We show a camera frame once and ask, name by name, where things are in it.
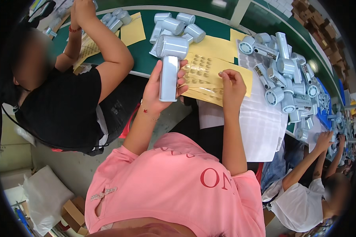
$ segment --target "stack of cardboard boxes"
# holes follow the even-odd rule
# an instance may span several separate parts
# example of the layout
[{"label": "stack of cardboard boxes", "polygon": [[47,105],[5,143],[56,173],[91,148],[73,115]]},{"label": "stack of cardboard boxes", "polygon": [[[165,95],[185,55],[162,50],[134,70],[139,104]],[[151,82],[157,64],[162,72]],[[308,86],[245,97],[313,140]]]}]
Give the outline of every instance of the stack of cardboard boxes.
[{"label": "stack of cardboard boxes", "polygon": [[336,42],[336,31],[328,19],[322,15],[308,2],[308,0],[294,0],[293,15],[314,37],[329,61],[334,66],[338,77],[344,83],[348,79],[348,64],[346,63],[342,41]]}]

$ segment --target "red beaded bracelet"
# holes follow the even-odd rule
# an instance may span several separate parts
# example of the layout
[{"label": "red beaded bracelet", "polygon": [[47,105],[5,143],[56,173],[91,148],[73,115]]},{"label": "red beaded bracelet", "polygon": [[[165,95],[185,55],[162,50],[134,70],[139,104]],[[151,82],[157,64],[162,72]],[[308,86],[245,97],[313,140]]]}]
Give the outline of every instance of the red beaded bracelet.
[{"label": "red beaded bracelet", "polygon": [[77,31],[79,31],[79,30],[81,30],[81,29],[82,29],[82,28],[79,27],[79,28],[77,28],[76,30],[73,30],[73,29],[71,29],[71,26],[69,26],[69,31],[72,32],[72,33],[75,33],[75,32],[77,32]]}]

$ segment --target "white paper sheet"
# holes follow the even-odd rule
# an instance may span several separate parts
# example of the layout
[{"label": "white paper sheet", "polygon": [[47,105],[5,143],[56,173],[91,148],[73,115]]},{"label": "white paper sheet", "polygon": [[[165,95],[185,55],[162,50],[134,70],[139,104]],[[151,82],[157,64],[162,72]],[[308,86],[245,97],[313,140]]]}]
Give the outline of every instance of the white paper sheet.
[{"label": "white paper sheet", "polygon": [[309,145],[309,152],[312,152],[313,149],[315,148],[315,145],[317,144],[317,141],[314,139],[315,134],[318,132],[327,131],[327,129],[323,126],[323,124],[321,124],[321,122],[317,116],[314,116],[312,118],[312,120],[314,122],[314,126],[312,127],[312,129],[309,130],[309,137],[307,139],[307,143]]},{"label": "white paper sheet", "polygon": [[[240,107],[240,129],[248,162],[270,162],[279,149],[287,126],[287,114],[281,105],[269,106],[265,101],[265,88],[253,67],[269,63],[259,54],[245,55],[238,51],[239,66],[253,72],[251,97],[245,97]],[[224,125],[223,110],[217,105],[199,102],[200,128]]]}]

